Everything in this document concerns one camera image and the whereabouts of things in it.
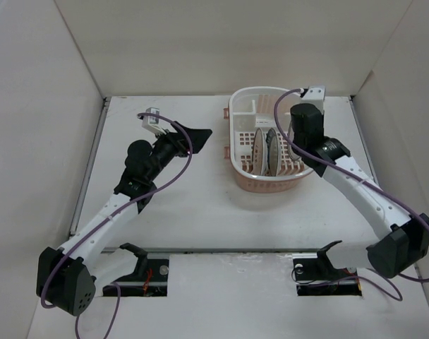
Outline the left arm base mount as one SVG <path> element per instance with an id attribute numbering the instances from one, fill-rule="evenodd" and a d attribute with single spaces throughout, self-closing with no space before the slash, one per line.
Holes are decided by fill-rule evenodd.
<path id="1" fill-rule="evenodd" d="M 147 252 L 136 245 L 122 244 L 120 249 L 135 256 L 132 273 L 116 279 L 122 297 L 166 297 L 169 255 Z"/>

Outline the plate with green rim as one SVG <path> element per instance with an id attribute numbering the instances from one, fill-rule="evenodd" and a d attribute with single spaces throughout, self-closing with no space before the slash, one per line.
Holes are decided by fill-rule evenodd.
<path id="1" fill-rule="evenodd" d="M 281 168 L 281 146 L 275 129 L 269 129 L 266 135 L 266 142 L 270 175 L 276 177 Z"/>

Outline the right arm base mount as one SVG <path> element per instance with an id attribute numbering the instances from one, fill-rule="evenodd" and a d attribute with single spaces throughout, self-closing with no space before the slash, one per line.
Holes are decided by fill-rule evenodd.
<path id="1" fill-rule="evenodd" d="M 316 252 L 292 255 L 291 278 L 299 297 L 362 296 L 356 271 L 334 268 L 327 257 L 327 252 L 341 242 L 331 242 Z"/>

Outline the plate with orange sunburst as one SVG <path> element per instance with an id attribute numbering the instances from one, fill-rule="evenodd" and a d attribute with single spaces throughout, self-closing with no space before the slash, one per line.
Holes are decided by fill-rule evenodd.
<path id="1" fill-rule="evenodd" d="M 258 128 L 255 132 L 252 148 L 252 175 L 262 176 L 267 168 L 267 143 L 263 130 Z"/>

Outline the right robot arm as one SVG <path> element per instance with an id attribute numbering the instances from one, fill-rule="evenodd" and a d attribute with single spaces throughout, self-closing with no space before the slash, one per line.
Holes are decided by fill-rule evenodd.
<path id="1" fill-rule="evenodd" d="M 357 266 L 393 278 L 422 259 L 429 247 L 429 217 L 392 201 L 358 166 L 349 149 L 324 134 L 324 116 L 313 104 L 290 109 L 291 149 L 319 177 L 339 190 L 372 227 L 378 241 L 366 246 Z"/>

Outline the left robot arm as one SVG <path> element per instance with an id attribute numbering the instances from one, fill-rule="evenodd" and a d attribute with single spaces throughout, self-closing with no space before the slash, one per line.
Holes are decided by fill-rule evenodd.
<path id="1" fill-rule="evenodd" d="M 132 142 L 125 170 L 104 207 L 78 233 L 58 248 L 47 247 L 39 257 L 36 294 L 46 308 L 60 308 L 80 316 L 105 286 L 127 275 L 139 280 L 146 274 L 146 251 L 122 244 L 103 263 L 99 255 L 114 235 L 136 218 L 159 192 L 154 180 L 175 158 L 191 160 L 212 135 L 211 129 L 191 129 L 178 123 L 173 131 L 158 130 L 157 140 Z"/>

